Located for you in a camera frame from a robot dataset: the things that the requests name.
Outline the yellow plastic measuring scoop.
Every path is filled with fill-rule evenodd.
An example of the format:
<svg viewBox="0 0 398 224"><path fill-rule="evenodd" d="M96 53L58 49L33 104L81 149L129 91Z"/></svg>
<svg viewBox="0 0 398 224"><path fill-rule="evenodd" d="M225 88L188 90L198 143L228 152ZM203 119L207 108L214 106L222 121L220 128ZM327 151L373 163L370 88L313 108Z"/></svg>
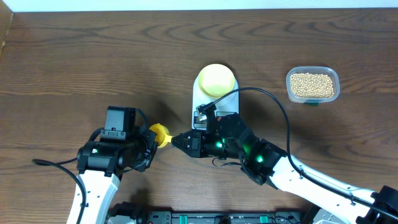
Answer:
<svg viewBox="0 0 398 224"><path fill-rule="evenodd" d="M158 143L158 148L163 148L172 142L169 130L160 123L153 124L149 129L156 133L155 141Z"/></svg>

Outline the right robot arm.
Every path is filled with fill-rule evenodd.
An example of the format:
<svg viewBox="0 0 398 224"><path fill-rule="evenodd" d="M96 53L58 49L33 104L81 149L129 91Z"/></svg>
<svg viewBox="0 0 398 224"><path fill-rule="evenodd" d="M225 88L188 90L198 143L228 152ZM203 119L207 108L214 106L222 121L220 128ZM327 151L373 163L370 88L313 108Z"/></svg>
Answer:
<svg viewBox="0 0 398 224"><path fill-rule="evenodd" d="M179 134L171 143L190 157L238 159L242 172L256 184L302 197L343 223L397 223L396 189L384 186L375 192L322 174L259 139L237 113L212 119L210 126L210 131Z"/></svg>

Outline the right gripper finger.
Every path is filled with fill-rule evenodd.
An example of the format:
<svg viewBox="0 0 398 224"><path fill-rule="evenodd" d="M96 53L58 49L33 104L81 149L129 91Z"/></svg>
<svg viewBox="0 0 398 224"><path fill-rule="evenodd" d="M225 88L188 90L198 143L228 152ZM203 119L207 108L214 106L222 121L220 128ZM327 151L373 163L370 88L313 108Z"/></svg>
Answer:
<svg viewBox="0 0 398 224"><path fill-rule="evenodd" d="M199 146L204 130L191 129L172 138L173 146Z"/></svg>
<svg viewBox="0 0 398 224"><path fill-rule="evenodd" d="M183 147L183 146L177 146L177 149L181 150L182 152L184 152L186 155L193 157L193 158L205 158L207 157L207 154L205 153L205 151L200 148L200 147L193 147L193 146L189 146L189 147Z"/></svg>

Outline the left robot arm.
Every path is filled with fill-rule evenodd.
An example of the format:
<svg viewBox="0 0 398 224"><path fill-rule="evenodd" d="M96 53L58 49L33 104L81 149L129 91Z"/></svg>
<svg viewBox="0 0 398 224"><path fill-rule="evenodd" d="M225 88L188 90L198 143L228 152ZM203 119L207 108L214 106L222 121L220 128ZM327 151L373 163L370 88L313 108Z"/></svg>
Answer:
<svg viewBox="0 0 398 224"><path fill-rule="evenodd" d="M120 211L121 204L111 208L111 202L125 172L144 172L150 167L158 147L156 138L150 129L97 129L78 151L76 190L67 223L145 220L141 214L129 218Z"/></svg>

